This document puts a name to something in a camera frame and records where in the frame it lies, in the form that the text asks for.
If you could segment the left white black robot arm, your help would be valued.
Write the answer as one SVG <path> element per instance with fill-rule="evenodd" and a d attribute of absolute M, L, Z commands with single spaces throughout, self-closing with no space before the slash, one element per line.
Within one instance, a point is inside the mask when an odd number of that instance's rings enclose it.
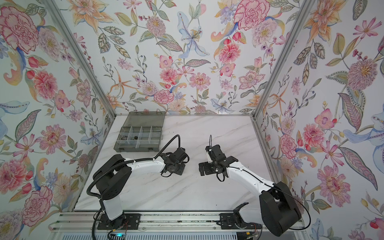
<path fill-rule="evenodd" d="M 115 221 L 124 214 L 120 193 L 130 177 L 152 173 L 181 176 L 189 161 L 190 157 L 184 148 L 135 160 L 123 158 L 120 154 L 114 155 L 95 172 L 87 195 L 98 198 L 108 220 Z"/>

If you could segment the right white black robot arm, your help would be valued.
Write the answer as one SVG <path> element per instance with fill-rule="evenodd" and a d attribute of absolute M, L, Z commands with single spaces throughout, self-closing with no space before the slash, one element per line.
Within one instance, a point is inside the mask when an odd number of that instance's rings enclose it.
<path fill-rule="evenodd" d="M 219 145 L 207 146 L 205 150 L 208 161 L 199 164 L 201 176 L 223 175 L 220 182 L 234 180 L 259 199 L 254 205 L 242 203 L 231 215 L 222 217 L 223 228 L 246 229 L 251 224 L 263 225 L 280 237 L 302 218 L 299 202 L 285 183 L 274 183 L 258 176 L 235 157 L 227 157 Z"/>

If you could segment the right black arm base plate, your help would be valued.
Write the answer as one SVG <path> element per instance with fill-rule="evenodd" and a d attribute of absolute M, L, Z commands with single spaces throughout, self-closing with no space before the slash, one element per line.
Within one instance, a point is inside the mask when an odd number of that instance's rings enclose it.
<path fill-rule="evenodd" d="M 261 230 L 263 228 L 260 224 L 246 223 L 238 214 L 235 213 L 221 213 L 217 225 L 222 230 Z"/>

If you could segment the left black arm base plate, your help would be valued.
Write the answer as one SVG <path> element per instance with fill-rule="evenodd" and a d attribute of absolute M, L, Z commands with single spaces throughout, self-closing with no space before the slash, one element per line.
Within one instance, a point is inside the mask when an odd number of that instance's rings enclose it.
<path fill-rule="evenodd" d="M 110 220 L 106 214 L 101 215 L 97 230 L 138 230 L 141 214 L 124 214 Z"/>

